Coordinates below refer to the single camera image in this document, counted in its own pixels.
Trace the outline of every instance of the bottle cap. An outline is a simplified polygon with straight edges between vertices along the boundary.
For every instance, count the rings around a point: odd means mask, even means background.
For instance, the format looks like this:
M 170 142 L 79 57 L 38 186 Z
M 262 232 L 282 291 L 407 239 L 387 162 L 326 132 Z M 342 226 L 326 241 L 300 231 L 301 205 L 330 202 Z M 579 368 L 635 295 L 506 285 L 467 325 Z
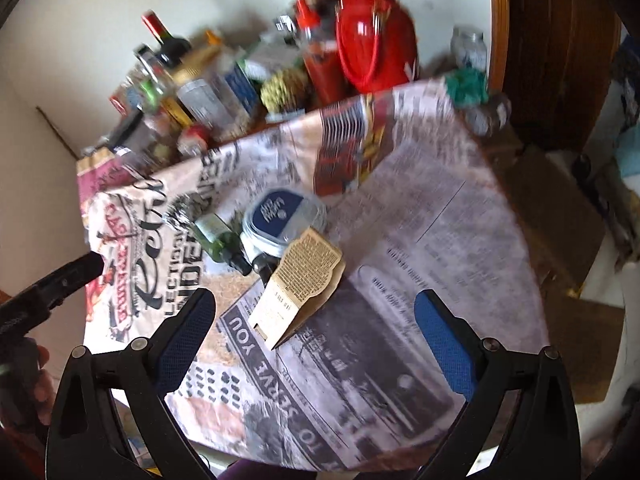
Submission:
M 296 17 L 299 28 L 314 28 L 320 25 L 320 16 L 314 10 L 309 9 L 306 0 L 296 0 L 296 5 L 298 7 Z
M 264 286 L 267 286 L 267 283 L 269 283 L 271 276 L 278 268 L 279 263 L 280 260 L 278 258 L 262 253 L 252 261 L 251 266 L 254 268 L 254 272 L 256 272 L 258 276 L 260 276 L 262 284 Z
M 219 37 L 213 30 L 208 28 L 204 32 L 205 38 L 207 39 L 207 43 L 210 45 L 222 45 L 222 38 Z
M 482 30 L 473 25 L 456 25 L 453 27 L 453 36 L 461 36 L 471 41 L 482 41 L 484 34 Z
M 164 40 L 164 38 L 168 38 L 169 36 L 171 36 L 169 32 L 164 28 L 164 25 L 162 24 L 160 19 L 158 19 L 155 12 L 153 12 L 152 10 L 148 10 L 142 15 L 142 22 L 160 43 L 162 43 L 162 40 Z
M 220 249 L 220 256 L 229 267 L 237 270 L 243 276 L 248 276 L 253 270 L 251 264 L 242 256 L 242 253 L 235 253 L 228 247 Z

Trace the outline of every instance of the condiment bottle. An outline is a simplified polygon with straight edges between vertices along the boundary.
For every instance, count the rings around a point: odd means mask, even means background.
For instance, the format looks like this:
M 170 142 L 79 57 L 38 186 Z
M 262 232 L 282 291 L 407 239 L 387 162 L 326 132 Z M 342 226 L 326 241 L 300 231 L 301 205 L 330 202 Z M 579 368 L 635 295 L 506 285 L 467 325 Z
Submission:
M 145 97 L 145 112 L 155 113 L 158 107 L 162 107 L 183 128 L 193 124 L 187 112 L 175 100 L 174 82 L 161 61 L 146 44 L 140 45 L 134 53 L 149 76 L 139 85 Z
M 321 27 L 318 14 L 309 9 L 305 0 L 297 0 L 300 47 L 303 51 L 306 71 L 316 88 L 322 106 L 347 97 L 347 81 L 338 56 L 335 29 Z

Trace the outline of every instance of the wine bottle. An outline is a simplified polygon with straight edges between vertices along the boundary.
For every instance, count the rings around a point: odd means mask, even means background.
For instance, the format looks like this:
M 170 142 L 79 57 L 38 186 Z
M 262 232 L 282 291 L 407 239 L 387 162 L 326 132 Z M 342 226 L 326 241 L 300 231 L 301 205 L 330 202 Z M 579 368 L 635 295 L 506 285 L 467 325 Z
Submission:
M 191 43 L 169 34 L 152 10 L 142 16 L 142 21 L 160 43 L 160 50 L 156 53 L 158 59 L 169 69 L 180 65 L 180 58 L 191 50 Z

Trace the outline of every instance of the red cap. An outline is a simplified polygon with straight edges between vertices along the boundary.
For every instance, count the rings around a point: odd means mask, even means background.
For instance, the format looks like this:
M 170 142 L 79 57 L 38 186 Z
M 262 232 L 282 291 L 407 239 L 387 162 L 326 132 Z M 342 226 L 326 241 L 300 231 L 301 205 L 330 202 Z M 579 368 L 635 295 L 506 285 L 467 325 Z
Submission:
M 314 28 L 320 25 L 320 16 L 314 10 L 309 9 L 305 0 L 296 0 L 298 6 L 298 27 Z

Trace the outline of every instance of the red sauce bottle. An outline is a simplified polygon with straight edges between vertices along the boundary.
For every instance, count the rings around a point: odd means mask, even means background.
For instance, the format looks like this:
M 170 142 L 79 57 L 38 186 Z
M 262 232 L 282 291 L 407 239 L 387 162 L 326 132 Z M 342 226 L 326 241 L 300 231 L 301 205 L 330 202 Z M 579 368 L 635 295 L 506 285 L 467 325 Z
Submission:
M 320 16 L 309 9 L 305 0 L 297 0 L 297 5 L 306 71 L 309 72 L 320 103 L 327 106 L 348 96 L 335 30 L 324 30 Z

